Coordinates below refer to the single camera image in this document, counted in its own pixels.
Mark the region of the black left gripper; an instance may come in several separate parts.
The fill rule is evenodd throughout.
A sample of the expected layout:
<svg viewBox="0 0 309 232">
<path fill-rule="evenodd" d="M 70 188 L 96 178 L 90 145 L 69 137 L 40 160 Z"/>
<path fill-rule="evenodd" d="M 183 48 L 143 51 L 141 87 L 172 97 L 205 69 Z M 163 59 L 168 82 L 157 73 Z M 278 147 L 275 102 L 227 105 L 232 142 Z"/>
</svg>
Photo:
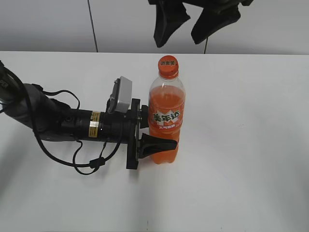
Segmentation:
<svg viewBox="0 0 309 232">
<path fill-rule="evenodd" d="M 137 135 L 138 126 L 141 129 L 148 128 L 148 106 L 142 105 L 140 109 L 140 100 L 132 99 L 131 108 L 126 113 L 114 111 L 103 114 L 102 125 L 99 130 L 99 140 L 107 143 L 116 143 L 114 150 L 110 155 L 104 158 L 109 161 L 117 152 L 121 144 L 127 145 L 126 150 L 126 168 L 137 169 Z M 171 139 L 153 137 L 145 133 L 139 140 L 139 158 L 143 159 L 155 153 L 174 150 L 178 142 Z"/>
</svg>

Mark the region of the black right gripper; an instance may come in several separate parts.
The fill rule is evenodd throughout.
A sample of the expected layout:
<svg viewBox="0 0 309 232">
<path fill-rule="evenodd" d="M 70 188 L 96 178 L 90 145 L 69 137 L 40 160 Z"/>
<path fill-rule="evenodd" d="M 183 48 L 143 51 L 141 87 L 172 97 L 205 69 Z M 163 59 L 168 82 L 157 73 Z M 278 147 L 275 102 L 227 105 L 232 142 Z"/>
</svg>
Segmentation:
<svg viewBox="0 0 309 232">
<path fill-rule="evenodd" d="M 236 23 L 241 14 L 238 5 L 249 6 L 253 0 L 149 0 L 156 7 L 154 41 L 163 47 L 171 35 L 191 17 L 184 4 L 203 8 L 191 31 L 195 44 L 200 44 L 218 30 Z M 211 10 L 222 10 L 218 13 Z"/>
</svg>

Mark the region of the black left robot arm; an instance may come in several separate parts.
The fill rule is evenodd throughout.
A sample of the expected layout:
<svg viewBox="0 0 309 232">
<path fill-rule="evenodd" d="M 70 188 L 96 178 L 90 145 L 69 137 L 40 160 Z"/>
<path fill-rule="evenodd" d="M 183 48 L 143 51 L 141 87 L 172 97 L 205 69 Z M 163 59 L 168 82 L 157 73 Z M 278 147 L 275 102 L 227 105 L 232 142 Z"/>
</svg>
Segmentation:
<svg viewBox="0 0 309 232">
<path fill-rule="evenodd" d="M 1 111 L 32 129 L 44 153 L 44 141 L 95 141 L 114 143 L 116 147 L 126 144 L 126 167 L 135 170 L 140 159 L 177 147 L 175 140 L 140 133 L 149 126 L 148 107 L 132 98 L 132 82 L 125 77 L 115 80 L 104 112 L 71 108 L 56 100 L 55 95 L 40 85 L 22 83 L 1 65 Z"/>
</svg>

